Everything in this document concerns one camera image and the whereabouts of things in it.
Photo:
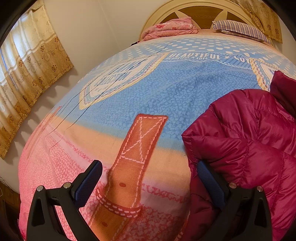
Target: silver bolt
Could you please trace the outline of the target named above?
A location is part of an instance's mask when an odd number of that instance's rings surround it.
[[[69,188],[70,186],[71,186],[71,183],[65,183],[65,184],[63,185],[64,188]]]
[[[38,192],[42,191],[42,189],[43,189],[43,186],[38,186],[38,187],[36,188],[36,190],[37,190]]]
[[[257,187],[257,190],[258,190],[259,192],[263,192],[263,187],[258,186],[258,187]]]
[[[235,183],[229,183],[229,187],[232,189],[236,189],[237,185]]]

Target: maroon puffer jacket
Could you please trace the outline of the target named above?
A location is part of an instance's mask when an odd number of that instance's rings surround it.
[[[234,90],[213,102],[183,134],[192,172],[191,210],[182,241],[199,240],[219,211],[196,175],[207,160],[226,181],[262,186],[268,200],[273,241],[296,215],[296,80],[276,71],[270,93]]]

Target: headboard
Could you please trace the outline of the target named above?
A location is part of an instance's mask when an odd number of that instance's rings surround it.
[[[229,0],[171,0],[148,18],[140,33],[150,26],[171,19],[191,17],[201,29],[211,29],[212,21],[234,20],[257,27],[241,7]]]

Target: gold curtain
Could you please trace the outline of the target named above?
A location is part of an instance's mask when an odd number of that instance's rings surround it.
[[[262,0],[230,0],[238,4],[268,37],[283,43],[278,15]]]
[[[37,1],[0,48],[1,158],[38,97],[72,67],[43,1]]]

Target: sheer curtain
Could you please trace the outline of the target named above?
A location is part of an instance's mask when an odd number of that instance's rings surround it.
[[[14,25],[0,49],[0,157],[38,97],[73,67],[37,1]]]

